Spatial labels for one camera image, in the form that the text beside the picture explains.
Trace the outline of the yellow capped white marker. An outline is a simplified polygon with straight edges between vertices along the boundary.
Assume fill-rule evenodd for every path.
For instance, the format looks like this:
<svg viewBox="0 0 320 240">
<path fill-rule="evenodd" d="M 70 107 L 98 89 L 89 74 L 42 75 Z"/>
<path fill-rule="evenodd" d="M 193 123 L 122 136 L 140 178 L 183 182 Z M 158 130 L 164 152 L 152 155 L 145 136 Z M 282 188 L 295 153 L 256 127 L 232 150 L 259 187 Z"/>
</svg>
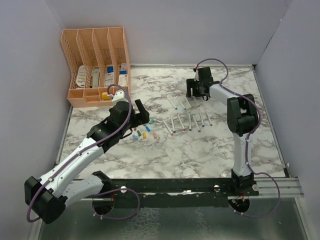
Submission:
<svg viewBox="0 0 320 240">
<path fill-rule="evenodd" d="M 186 103 L 187 103 L 187 105 L 188 105 L 188 108 L 191 110 L 193 107 L 192 107 L 192 105 L 190 104 L 189 99 L 188 99 L 186 96 L 185 96 L 184 98 L 185 98 L 185 101 L 186 101 Z"/>
</svg>

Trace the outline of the pink capped white marker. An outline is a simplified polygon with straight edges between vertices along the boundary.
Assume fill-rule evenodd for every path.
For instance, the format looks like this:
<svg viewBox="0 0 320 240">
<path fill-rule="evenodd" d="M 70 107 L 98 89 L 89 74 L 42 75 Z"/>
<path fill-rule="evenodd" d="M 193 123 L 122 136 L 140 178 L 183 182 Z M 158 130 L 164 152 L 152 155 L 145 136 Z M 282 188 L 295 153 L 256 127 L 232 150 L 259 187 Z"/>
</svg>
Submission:
<svg viewBox="0 0 320 240">
<path fill-rule="evenodd" d="M 171 130 L 171 128 L 168 126 L 167 122 L 166 122 L 164 119 L 162 120 L 162 122 L 163 122 L 163 124 L 165 125 L 165 127 L 167 128 L 169 134 L 170 134 L 171 136 L 173 136 L 174 133 L 173 133 L 173 131 Z"/>
</svg>

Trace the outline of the dark green capped white marker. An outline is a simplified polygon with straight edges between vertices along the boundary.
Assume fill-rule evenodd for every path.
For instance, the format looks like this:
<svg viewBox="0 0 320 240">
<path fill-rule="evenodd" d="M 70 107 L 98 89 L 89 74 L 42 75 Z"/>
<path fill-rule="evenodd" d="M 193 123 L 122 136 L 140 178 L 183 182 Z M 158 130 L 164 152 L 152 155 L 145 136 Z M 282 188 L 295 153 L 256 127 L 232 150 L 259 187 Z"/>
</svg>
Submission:
<svg viewBox="0 0 320 240">
<path fill-rule="evenodd" d="M 173 133 L 176 133 L 174 118 L 173 118 L 172 115 L 170 115 L 170 121 L 171 121 L 172 132 L 173 132 Z"/>
</svg>

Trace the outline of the brown capped white marker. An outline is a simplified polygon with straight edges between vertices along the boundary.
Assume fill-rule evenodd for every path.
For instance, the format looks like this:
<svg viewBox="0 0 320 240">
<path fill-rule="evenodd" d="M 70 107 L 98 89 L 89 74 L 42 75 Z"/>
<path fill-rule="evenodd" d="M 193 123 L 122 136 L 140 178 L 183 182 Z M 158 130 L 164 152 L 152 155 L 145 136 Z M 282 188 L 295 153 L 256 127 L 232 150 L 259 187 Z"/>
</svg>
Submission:
<svg viewBox="0 0 320 240">
<path fill-rule="evenodd" d="M 212 121 L 211 121 L 211 118 L 210 118 L 209 113 L 208 113 L 206 110 L 205 110 L 205 114 L 206 114 L 207 121 L 208 121 L 209 125 L 212 127 L 212 126 L 213 126 L 213 123 L 212 123 Z"/>
</svg>

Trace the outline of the light blue capped white marker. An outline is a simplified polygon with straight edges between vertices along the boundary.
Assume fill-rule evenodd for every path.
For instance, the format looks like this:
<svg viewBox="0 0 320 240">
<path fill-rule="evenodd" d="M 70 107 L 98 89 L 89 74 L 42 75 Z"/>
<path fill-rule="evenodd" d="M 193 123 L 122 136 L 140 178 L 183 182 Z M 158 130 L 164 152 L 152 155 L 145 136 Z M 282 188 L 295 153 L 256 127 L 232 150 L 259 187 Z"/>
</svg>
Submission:
<svg viewBox="0 0 320 240">
<path fill-rule="evenodd" d="M 183 102 L 180 100 L 180 98 L 179 98 L 178 96 L 176 96 L 175 98 L 176 98 L 176 100 L 178 101 L 178 103 L 180 104 L 181 108 L 186 111 L 187 108 L 185 107 L 185 105 L 183 104 Z"/>
</svg>

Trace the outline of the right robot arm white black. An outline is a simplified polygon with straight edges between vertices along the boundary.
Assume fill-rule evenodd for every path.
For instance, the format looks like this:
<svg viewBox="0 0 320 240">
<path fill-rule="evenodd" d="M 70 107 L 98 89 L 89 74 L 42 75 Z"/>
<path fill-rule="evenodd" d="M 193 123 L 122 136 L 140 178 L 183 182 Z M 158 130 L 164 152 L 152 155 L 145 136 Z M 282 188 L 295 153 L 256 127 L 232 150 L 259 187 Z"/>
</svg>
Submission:
<svg viewBox="0 0 320 240">
<path fill-rule="evenodd" d="M 261 111 L 252 94 L 241 95 L 214 81 L 209 67 L 195 68 L 195 77 L 186 80 L 186 97 L 213 98 L 226 106 L 227 126 L 234 139 L 234 164 L 229 189 L 240 196 L 255 184 L 251 166 L 253 132 L 260 125 Z"/>
</svg>

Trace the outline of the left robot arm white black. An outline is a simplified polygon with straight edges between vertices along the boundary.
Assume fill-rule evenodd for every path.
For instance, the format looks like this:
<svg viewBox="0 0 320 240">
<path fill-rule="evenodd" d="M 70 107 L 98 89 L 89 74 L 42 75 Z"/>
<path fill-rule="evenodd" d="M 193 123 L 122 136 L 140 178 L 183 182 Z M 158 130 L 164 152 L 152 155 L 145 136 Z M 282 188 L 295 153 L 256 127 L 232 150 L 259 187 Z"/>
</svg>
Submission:
<svg viewBox="0 0 320 240">
<path fill-rule="evenodd" d="M 61 216 L 68 205 L 82 198 L 103 198 L 116 192 L 110 188 L 109 178 L 100 173 L 93 173 L 90 178 L 75 185 L 71 182 L 91 162 L 127 137 L 128 130 L 149 122 L 150 114 L 142 102 L 137 99 L 135 104 L 138 113 L 135 113 L 130 101 L 117 102 L 109 110 L 110 115 L 90 129 L 71 155 L 40 178 L 31 176 L 25 181 L 26 219 L 29 223 L 35 221 L 30 218 L 31 211 L 37 214 L 38 220 L 50 224 Z"/>
</svg>

